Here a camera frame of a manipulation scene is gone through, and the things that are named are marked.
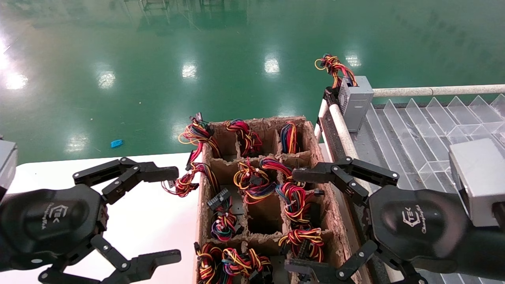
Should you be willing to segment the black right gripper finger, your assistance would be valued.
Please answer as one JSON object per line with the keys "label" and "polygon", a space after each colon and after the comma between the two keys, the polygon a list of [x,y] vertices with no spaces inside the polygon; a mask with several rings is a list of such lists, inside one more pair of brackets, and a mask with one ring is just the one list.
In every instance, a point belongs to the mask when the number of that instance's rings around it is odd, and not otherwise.
{"label": "black right gripper finger", "polygon": [[295,181],[308,183],[331,183],[343,194],[346,194],[355,205],[367,206],[372,196],[356,178],[380,187],[375,193],[398,193],[398,174],[389,169],[371,163],[345,157],[336,163],[318,162],[312,168],[293,170]]}
{"label": "black right gripper finger", "polygon": [[354,284],[352,276],[358,272],[373,256],[379,257],[386,266],[400,271],[403,280],[395,284],[427,284],[428,281],[418,273],[410,262],[397,262],[378,241],[368,240],[346,260],[339,268],[327,263],[301,259],[290,259],[285,262],[285,269],[291,273],[309,276],[318,284]]}

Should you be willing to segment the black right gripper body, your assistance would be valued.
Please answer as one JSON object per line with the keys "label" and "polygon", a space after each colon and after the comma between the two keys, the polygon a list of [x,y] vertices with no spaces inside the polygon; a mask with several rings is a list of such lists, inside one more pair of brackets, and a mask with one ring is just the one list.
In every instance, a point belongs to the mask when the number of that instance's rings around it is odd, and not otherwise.
{"label": "black right gripper body", "polygon": [[433,273],[505,273],[504,233],[474,226],[457,194],[388,185],[368,206],[375,239],[401,261]]}

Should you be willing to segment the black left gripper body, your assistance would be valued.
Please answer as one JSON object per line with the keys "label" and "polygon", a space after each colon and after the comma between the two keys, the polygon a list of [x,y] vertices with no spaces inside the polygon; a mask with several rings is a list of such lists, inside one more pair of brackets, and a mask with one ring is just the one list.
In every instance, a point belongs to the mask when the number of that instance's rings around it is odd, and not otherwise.
{"label": "black left gripper body", "polygon": [[107,229],[107,205],[86,185],[7,194],[1,202],[1,271],[74,265]]}

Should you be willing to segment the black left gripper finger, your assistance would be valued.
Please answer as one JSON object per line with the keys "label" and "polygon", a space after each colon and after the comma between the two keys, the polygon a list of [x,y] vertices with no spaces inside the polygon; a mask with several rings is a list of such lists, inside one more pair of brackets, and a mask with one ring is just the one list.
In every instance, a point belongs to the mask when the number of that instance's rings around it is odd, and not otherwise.
{"label": "black left gripper finger", "polygon": [[114,180],[102,190],[103,200],[110,205],[141,182],[174,181],[178,177],[179,170],[175,166],[157,167],[154,162],[139,163],[128,157],[99,164],[73,175],[76,185],[89,187]]}
{"label": "black left gripper finger", "polygon": [[98,280],[71,275],[64,272],[66,265],[54,264],[40,273],[39,282],[42,284],[131,284],[151,279],[159,266],[181,261],[181,252],[178,249],[141,254],[127,260],[101,235],[93,237],[90,244],[114,266],[115,270],[110,276]]}

